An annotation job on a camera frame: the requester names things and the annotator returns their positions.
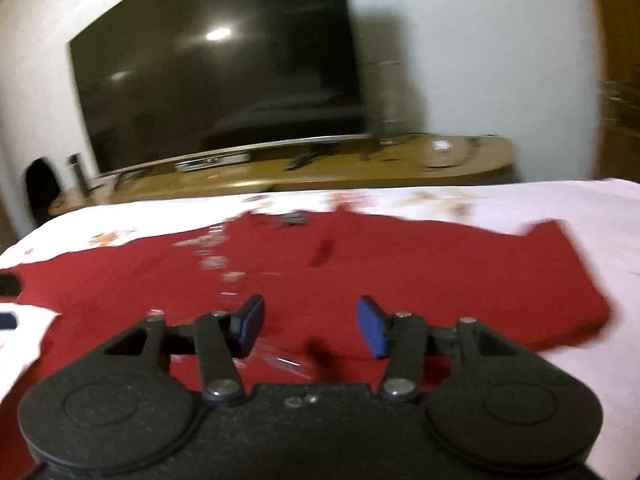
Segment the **blue gripper pad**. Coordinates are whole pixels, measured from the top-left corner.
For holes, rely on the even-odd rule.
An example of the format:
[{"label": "blue gripper pad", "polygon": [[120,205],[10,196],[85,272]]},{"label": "blue gripper pad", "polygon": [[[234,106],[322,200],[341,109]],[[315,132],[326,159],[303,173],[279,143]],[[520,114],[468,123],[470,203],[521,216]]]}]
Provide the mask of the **blue gripper pad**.
[{"label": "blue gripper pad", "polygon": [[369,296],[361,296],[357,306],[358,328],[369,352],[378,359],[388,357],[385,339],[386,314]]},{"label": "blue gripper pad", "polygon": [[255,340],[264,324],[264,298],[258,294],[250,297],[242,308],[236,312],[240,320],[238,329],[239,353],[235,357],[244,358],[251,353]]}]

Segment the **black chair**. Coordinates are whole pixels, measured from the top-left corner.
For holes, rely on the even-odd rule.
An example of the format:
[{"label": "black chair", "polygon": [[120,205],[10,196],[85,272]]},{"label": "black chair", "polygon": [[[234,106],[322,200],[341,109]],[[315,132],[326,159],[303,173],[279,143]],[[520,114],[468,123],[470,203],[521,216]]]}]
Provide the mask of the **black chair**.
[{"label": "black chair", "polygon": [[60,194],[60,184],[46,158],[34,160],[24,172],[31,214],[38,227],[53,218],[49,206]]}]

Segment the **wooden door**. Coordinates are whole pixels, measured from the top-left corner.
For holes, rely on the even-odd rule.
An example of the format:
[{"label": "wooden door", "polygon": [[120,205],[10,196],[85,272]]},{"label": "wooden door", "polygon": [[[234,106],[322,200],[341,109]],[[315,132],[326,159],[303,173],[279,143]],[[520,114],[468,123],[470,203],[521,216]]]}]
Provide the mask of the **wooden door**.
[{"label": "wooden door", "polygon": [[595,178],[640,182],[640,0],[596,0],[602,120]]}]

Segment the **black speaker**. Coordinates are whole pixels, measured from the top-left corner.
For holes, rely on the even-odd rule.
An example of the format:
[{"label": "black speaker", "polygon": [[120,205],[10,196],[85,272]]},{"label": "black speaker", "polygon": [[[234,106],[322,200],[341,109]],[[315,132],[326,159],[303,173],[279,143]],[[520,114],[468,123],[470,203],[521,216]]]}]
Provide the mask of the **black speaker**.
[{"label": "black speaker", "polygon": [[82,195],[85,198],[89,198],[91,196],[91,190],[89,190],[89,185],[86,182],[84,171],[82,171],[82,164],[80,163],[80,153],[69,155],[66,159],[66,163],[71,166],[71,169],[76,176],[76,184],[78,184],[78,188],[80,189],[80,191],[82,191]]}]

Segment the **television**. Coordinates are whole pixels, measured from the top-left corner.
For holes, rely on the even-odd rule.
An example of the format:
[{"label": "television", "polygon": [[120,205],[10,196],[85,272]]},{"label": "television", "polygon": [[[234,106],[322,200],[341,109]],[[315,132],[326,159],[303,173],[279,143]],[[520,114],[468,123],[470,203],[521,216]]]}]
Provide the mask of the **television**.
[{"label": "television", "polygon": [[103,175],[365,136],[347,0],[123,0],[70,52]]}]

